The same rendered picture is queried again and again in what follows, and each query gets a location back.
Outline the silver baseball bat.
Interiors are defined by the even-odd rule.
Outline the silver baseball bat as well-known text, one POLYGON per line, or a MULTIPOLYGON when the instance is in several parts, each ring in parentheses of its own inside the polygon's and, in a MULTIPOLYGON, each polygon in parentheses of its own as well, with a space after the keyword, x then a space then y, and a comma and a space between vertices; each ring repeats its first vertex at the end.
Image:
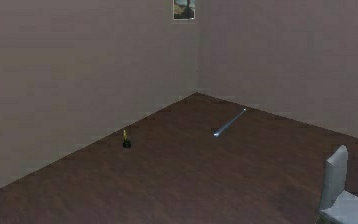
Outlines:
POLYGON ((246 108, 244 108, 241 112, 239 112, 237 115, 235 115, 232 119, 230 119, 228 122, 226 122, 224 125, 222 125, 220 128, 218 128, 214 133, 214 137, 220 136, 226 129, 228 129, 243 113, 247 111, 246 108))

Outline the white chair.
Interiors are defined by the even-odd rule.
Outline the white chair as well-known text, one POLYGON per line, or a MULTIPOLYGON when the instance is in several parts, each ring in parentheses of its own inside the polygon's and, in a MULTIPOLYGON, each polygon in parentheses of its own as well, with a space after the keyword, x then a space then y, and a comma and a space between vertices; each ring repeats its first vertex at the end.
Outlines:
POLYGON ((345 145, 325 161, 318 214, 329 224, 358 224, 358 196, 345 190, 347 164, 345 145))

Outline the framed wall picture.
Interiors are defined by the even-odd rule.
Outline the framed wall picture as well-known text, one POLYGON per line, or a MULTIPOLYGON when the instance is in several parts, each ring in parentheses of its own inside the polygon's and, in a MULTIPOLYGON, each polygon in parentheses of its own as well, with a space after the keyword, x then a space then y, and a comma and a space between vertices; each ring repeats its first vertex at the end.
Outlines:
POLYGON ((193 20, 195 18, 196 0, 173 0, 174 20, 193 20))

